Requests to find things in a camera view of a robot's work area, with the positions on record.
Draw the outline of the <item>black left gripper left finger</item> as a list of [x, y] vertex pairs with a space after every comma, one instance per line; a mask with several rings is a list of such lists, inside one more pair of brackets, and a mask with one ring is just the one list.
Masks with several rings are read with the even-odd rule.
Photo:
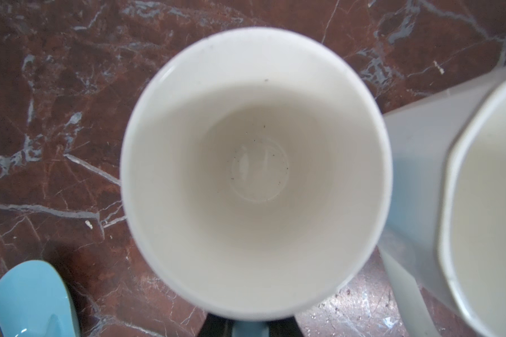
[[208, 314], [197, 337], [232, 337], [234, 321]]

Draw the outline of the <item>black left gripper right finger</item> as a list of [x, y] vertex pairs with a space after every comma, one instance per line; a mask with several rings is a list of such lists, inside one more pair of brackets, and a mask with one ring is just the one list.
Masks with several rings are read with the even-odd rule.
[[294, 316], [268, 323], [270, 337], [303, 337]]

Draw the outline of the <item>light blue mug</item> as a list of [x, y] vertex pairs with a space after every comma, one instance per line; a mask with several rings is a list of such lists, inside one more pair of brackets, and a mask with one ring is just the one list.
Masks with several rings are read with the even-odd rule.
[[380, 109], [337, 54], [277, 28], [199, 40], [149, 82], [119, 166], [129, 230], [176, 294], [232, 336], [336, 294], [389, 213]]

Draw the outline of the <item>white faceted mug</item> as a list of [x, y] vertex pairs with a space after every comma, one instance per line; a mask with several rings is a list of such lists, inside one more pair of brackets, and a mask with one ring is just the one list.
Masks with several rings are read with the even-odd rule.
[[437, 336], [427, 289], [506, 336], [506, 66], [384, 116], [394, 186], [379, 240], [401, 320]]

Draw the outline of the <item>light blue silicone spatula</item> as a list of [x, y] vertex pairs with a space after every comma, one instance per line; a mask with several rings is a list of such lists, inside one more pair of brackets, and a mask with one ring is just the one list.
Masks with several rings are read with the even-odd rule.
[[80, 336], [65, 282], [48, 262], [25, 261], [0, 279], [0, 330], [4, 336]]

